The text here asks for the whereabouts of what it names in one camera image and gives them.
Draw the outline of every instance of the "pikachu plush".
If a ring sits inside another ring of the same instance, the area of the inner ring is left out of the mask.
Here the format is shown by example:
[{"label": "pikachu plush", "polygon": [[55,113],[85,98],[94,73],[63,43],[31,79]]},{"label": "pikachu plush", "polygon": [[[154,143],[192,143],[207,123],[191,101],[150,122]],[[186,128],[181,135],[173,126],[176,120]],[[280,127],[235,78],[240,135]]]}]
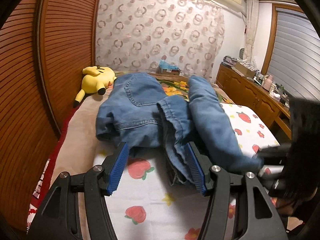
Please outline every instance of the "pikachu plush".
[{"label": "pikachu plush", "polygon": [[104,95],[106,88],[116,79],[115,73],[108,67],[86,67],[82,70],[85,75],[82,79],[81,90],[76,96],[73,107],[78,106],[85,94],[97,93]]}]

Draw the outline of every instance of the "pink bottle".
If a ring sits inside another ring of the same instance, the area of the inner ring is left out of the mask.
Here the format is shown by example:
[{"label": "pink bottle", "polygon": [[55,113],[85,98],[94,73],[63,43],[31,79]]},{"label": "pink bottle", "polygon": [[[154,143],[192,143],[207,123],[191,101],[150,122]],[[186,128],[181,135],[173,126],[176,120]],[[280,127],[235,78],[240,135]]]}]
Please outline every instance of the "pink bottle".
[{"label": "pink bottle", "polygon": [[273,83],[272,80],[273,80],[273,76],[267,75],[264,79],[264,83],[262,87],[269,91]]}]

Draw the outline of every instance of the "wooden louvered door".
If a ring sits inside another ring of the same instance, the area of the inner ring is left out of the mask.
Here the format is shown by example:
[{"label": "wooden louvered door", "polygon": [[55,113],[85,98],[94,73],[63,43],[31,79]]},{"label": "wooden louvered door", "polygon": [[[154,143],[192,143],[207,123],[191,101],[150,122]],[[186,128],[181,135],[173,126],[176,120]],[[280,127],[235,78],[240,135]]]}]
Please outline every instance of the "wooden louvered door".
[{"label": "wooden louvered door", "polygon": [[94,62],[99,0],[44,0],[39,15],[40,65],[53,114],[61,128]]},{"label": "wooden louvered door", "polygon": [[22,0],[0,30],[0,212],[23,231],[31,195],[58,141],[38,89],[36,5]]}]

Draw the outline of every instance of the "blue denim jeans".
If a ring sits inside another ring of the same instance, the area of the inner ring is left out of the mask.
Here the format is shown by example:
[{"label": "blue denim jeans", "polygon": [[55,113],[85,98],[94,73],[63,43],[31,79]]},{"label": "blue denim jeans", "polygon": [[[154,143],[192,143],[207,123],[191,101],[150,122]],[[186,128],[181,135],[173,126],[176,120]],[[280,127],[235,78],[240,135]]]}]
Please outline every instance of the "blue denim jeans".
[{"label": "blue denim jeans", "polygon": [[189,99],[190,103],[178,95],[167,97],[159,82],[147,73],[120,76],[99,108],[96,136],[116,145],[127,142],[130,149],[164,147],[181,183],[193,183],[184,152],[188,141],[204,142],[211,161],[229,172],[256,172],[261,160],[242,154],[211,85],[192,76]]}]

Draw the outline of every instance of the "bed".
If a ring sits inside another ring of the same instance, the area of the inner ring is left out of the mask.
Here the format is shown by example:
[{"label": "bed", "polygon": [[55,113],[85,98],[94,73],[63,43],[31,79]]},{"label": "bed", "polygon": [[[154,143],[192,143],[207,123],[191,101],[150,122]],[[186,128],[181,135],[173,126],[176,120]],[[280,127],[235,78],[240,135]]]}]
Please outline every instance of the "bed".
[{"label": "bed", "polygon": [[[116,71],[116,75],[125,72]],[[167,95],[179,94],[188,100],[188,79],[174,75],[153,74]],[[248,107],[235,105],[216,85],[221,107],[228,115],[239,146],[245,155],[253,156],[259,147],[278,145],[275,137],[260,118]],[[112,87],[103,96],[94,94],[70,113],[65,120],[60,141],[51,154],[44,173],[32,195],[27,230],[38,206],[50,185],[62,171],[71,175],[87,172],[101,164],[112,153],[112,145],[95,138],[95,118],[99,106]],[[196,240],[199,234],[208,199],[193,187],[169,186],[162,149],[141,149],[129,160],[118,190],[106,198],[111,220],[119,240],[123,239],[186,239]],[[130,163],[138,162],[145,173],[135,174]],[[235,213],[235,199],[230,197],[227,234],[231,239]],[[79,194],[80,223],[84,239],[90,239],[86,225],[84,196]]]}]

